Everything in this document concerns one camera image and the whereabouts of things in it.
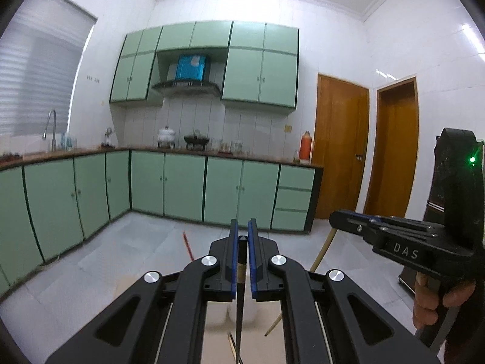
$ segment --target triangular cutout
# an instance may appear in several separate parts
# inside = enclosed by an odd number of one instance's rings
[[[367,345],[375,345],[392,336],[392,330],[355,295],[347,296]]]
[[[139,296],[131,298],[118,312],[108,319],[98,331],[96,331],[96,338],[111,346],[120,346],[123,338],[125,338],[126,331],[132,321],[139,302]]]

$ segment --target white pot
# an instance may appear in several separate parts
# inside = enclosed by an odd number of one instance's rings
[[[175,131],[165,126],[158,131],[158,142],[175,142]]]

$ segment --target brown door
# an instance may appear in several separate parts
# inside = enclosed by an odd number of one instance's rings
[[[416,78],[377,91],[374,159],[364,213],[406,214],[418,155]]]
[[[369,131],[369,90],[318,75],[317,116],[312,163],[323,180],[315,217],[356,209]]]

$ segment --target silver screw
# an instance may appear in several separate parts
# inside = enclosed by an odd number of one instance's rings
[[[202,264],[203,265],[214,265],[217,263],[217,259],[214,256],[206,256],[202,258]]]
[[[284,263],[286,263],[286,257],[280,254],[277,254],[276,256],[271,257],[271,262],[274,265],[283,265]]]
[[[150,271],[143,277],[146,283],[154,283],[160,279],[160,274],[156,271]]]
[[[343,272],[338,269],[333,269],[328,274],[328,277],[335,282],[340,282],[343,279]]]

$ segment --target thermos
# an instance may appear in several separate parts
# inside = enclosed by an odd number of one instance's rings
[[[300,163],[310,163],[311,152],[311,135],[308,131],[302,136],[302,142],[300,144]]]

